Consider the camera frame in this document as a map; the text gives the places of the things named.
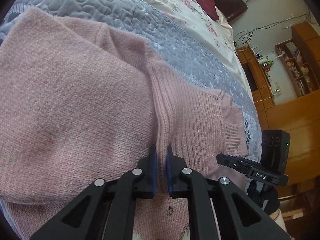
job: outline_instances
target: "bed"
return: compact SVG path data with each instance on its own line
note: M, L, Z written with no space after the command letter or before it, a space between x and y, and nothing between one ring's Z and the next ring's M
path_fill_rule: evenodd
M104 22L147 38L191 84L221 89L233 97L244 114L248 158L260 160L257 112L235 53L232 28L219 10L219 21L213 21L196 0L16 0L0 26L0 40L31 6L53 16Z

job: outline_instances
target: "triangular cutout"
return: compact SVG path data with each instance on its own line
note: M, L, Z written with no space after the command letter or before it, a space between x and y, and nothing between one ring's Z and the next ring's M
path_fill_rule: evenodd
M67 224L73 228L79 228L90 204L91 196L86 196L81 202L76 205L69 213L66 215L61 222Z
M260 215L236 193L232 194L232 199L236 205L241 223L244 227L249 227L261 221Z

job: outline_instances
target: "pink sweater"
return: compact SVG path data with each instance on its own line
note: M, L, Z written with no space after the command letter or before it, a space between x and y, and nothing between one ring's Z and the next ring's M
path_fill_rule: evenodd
M106 24L29 8L0 47L0 198L23 239L96 178L119 178L156 143L159 189L139 200L142 240L188 232L166 193L166 148L208 178L244 177L216 155L247 155L243 116L220 90L190 85L148 42Z

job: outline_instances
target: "bookshelf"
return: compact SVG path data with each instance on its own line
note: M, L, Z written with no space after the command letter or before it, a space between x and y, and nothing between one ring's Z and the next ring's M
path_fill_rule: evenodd
M275 46L276 54L283 55L281 60L294 88L297 97L310 94L320 88L313 69L293 40Z

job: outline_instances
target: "red cloth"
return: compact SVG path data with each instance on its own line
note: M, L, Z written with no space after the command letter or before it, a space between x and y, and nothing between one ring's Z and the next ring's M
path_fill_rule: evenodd
M219 20L214 0L196 0L206 14L214 21Z

